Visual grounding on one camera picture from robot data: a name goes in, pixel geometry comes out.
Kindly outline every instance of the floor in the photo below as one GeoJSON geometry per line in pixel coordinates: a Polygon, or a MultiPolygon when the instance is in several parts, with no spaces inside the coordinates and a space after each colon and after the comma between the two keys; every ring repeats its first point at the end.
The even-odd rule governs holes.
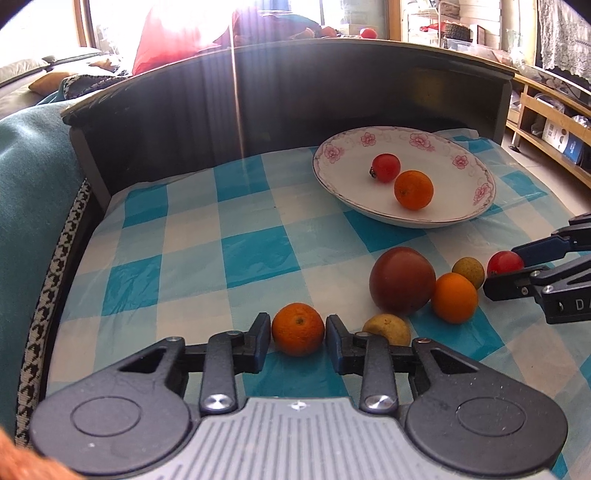
{"type": "Polygon", "coordinates": [[[573,216],[591,212],[591,189],[558,165],[549,156],[533,147],[527,140],[519,145],[520,153],[510,150],[513,132],[507,129],[503,148],[531,174],[543,182],[573,216]]]}

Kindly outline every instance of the blue checkered tablecloth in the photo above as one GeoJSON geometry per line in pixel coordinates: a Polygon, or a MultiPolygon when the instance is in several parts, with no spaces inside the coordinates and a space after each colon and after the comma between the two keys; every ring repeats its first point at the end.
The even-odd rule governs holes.
{"type": "MultiPolygon", "coordinates": [[[[294,301],[323,317],[337,313],[349,330],[360,330],[378,312],[368,277],[386,249],[416,249],[439,276],[461,257],[486,265],[496,251],[567,224],[570,212],[498,145],[474,131],[439,134],[480,158],[498,191],[480,218],[448,228],[394,227],[350,210],[314,177],[316,148],[257,155],[121,192],[74,279],[48,391],[166,336],[205,343],[214,333],[247,330],[258,312],[273,316],[294,301]]],[[[554,472],[591,478],[590,323],[550,326],[532,299],[492,303],[482,291],[469,323],[448,325],[429,306],[410,320],[413,336],[431,337],[554,398],[570,426],[554,472]]],[[[357,401],[361,379],[336,375],[324,350],[299,359],[271,351],[262,373],[240,375],[237,383],[241,397],[357,401]]],[[[192,374],[187,401],[196,402],[199,385],[200,375],[192,374]]],[[[402,375],[399,387],[402,400],[411,401],[402,375]]]]}

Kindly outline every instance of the red tomato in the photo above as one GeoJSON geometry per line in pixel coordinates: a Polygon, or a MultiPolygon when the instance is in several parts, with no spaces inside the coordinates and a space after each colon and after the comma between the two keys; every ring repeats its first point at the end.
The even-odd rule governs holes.
{"type": "Polygon", "coordinates": [[[389,183],[393,181],[400,173],[400,160],[396,155],[391,153],[382,153],[374,158],[369,169],[369,174],[381,181],[382,183],[389,183]]]}
{"type": "Polygon", "coordinates": [[[488,261],[486,275],[488,277],[499,273],[514,272],[525,268],[525,264],[519,255],[515,252],[504,250],[497,252],[488,261]]]}
{"type": "Polygon", "coordinates": [[[359,36],[361,38],[378,38],[378,32],[376,32],[373,28],[362,28],[359,32],[359,36]]]}

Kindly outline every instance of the lace curtain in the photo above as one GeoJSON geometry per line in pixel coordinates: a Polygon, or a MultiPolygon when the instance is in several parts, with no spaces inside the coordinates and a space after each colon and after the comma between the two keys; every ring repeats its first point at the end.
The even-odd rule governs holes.
{"type": "Polygon", "coordinates": [[[591,25],[564,0],[538,0],[544,69],[558,67],[591,82],[591,25]]]}

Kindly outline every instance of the plate rim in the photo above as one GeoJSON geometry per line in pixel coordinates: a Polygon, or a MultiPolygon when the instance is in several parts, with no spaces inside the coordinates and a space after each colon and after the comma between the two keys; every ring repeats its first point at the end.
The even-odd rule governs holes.
{"type": "Polygon", "coordinates": [[[343,202],[344,204],[350,206],[350,207],[355,207],[357,209],[360,209],[364,212],[368,212],[371,213],[372,215],[375,216],[379,216],[382,217],[384,219],[393,219],[393,220],[401,220],[402,222],[408,222],[408,223],[412,223],[415,225],[420,225],[420,224],[449,224],[449,223],[458,223],[458,222],[463,222],[466,220],[471,220],[473,218],[477,218],[478,216],[482,215],[484,212],[486,212],[489,208],[491,208],[493,202],[495,201],[496,198],[496,182],[494,179],[494,175],[492,174],[492,172],[488,169],[488,167],[486,165],[484,165],[484,163],[477,157],[474,155],[474,153],[470,152],[469,150],[465,149],[464,147],[462,147],[461,145],[449,140],[448,138],[445,137],[440,137],[439,135],[436,135],[435,133],[431,133],[431,132],[425,132],[423,130],[419,130],[416,128],[408,128],[408,127],[393,127],[391,125],[371,125],[369,127],[358,127],[358,128],[352,128],[349,130],[345,130],[343,132],[340,132],[338,134],[332,135],[331,137],[329,137],[328,139],[324,140],[318,147],[318,149],[316,150],[316,152],[314,153],[314,156],[312,157],[312,169],[314,171],[314,176],[316,177],[316,179],[318,180],[318,182],[323,186],[323,188],[329,192],[331,195],[337,197],[341,202],[343,202]],[[356,202],[353,202],[347,198],[345,198],[342,194],[340,194],[339,192],[335,191],[334,188],[331,188],[329,185],[327,185],[325,183],[325,181],[323,181],[323,179],[320,177],[318,170],[320,169],[320,156],[322,156],[322,152],[324,151],[323,146],[327,143],[330,143],[335,137],[339,137],[342,136],[343,134],[348,134],[351,132],[357,132],[360,130],[367,130],[368,128],[378,128],[378,129],[389,129],[389,130],[402,130],[402,131],[407,131],[407,132],[412,132],[412,133],[421,133],[421,134],[426,134],[429,135],[430,137],[437,137],[438,140],[441,141],[447,141],[450,144],[455,145],[455,147],[463,150],[466,154],[470,155],[471,157],[474,158],[476,164],[482,169],[482,171],[485,173],[485,177],[488,183],[491,184],[492,186],[492,194],[490,195],[490,198],[487,202],[483,203],[483,205],[476,210],[475,212],[469,214],[469,215],[464,215],[462,217],[455,217],[455,218],[450,218],[450,219],[446,219],[446,220],[425,220],[425,219],[416,219],[416,220],[412,220],[412,219],[407,219],[407,218],[402,218],[396,215],[387,215],[384,214],[383,212],[378,212],[375,210],[372,210],[370,208],[367,208],[363,205],[359,205],[356,202]]]}

